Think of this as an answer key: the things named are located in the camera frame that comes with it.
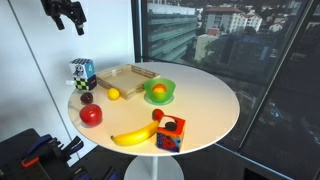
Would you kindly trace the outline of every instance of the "red apple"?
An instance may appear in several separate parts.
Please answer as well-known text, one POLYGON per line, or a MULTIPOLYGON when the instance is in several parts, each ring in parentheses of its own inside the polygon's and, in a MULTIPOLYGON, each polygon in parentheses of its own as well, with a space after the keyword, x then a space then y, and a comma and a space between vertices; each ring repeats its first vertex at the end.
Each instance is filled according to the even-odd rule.
POLYGON ((80 110, 81 120, 88 126, 95 126, 102 121, 102 110, 96 104, 88 104, 80 110))

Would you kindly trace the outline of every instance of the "table pedestal base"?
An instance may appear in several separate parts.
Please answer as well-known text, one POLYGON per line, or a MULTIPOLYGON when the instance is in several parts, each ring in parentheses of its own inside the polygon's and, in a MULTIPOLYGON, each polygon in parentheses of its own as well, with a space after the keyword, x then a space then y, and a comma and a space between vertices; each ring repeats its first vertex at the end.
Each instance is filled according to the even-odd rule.
POLYGON ((128 166, 125 180, 183 180, 178 162, 171 156, 136 157, 128 166))

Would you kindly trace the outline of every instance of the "tree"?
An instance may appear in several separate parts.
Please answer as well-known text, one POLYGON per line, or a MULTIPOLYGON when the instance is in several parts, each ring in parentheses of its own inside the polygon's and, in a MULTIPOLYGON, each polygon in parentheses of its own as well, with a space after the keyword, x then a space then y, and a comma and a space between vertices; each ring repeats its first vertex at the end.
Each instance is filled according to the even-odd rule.
POLYGON ((257 31, 256 31, 256 29, 254 29, 254 27, 252 27, 252 26, 247 26, 247 27, 245 27, 244 28, 244 30, 243 30, 243 32, 245 33, 245 34, 256 34, 257 33, 257 31))
POLYGON ((223 24, 220 26, 219 30, 220 30, 221 32, 224 32, 224 31, 225 31, 225 28, 224 28, 224 25, 223 25, 223 24))

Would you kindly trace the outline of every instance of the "robotic arm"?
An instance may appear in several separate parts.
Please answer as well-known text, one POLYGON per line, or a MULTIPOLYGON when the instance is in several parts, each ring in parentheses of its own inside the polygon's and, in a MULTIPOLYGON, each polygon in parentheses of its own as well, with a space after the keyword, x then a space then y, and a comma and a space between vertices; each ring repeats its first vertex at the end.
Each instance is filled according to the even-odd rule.
POLYGON ((87 21, 80 2, 70 0, 41 0, 42 6, 47 14, 56 22, 59 30, 64 29, 60 15, 65 15, 75 24, 78 35, 83 35, 83 23, 87 21))

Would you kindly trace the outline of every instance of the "banana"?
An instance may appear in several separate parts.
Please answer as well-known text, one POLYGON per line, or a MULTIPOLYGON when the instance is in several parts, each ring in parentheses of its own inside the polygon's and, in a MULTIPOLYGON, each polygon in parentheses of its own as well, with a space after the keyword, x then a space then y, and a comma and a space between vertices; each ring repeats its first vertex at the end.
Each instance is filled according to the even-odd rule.
POLYGON ((132 131, 129 133, 120 134, 118 136, 111 136, 113 142, 119 146, 130 146, 143 142, 146 139, 149 139, 157 132, 157 127, 159 126, 160 121, 154 120, 152 123, 147 126, 132 131))

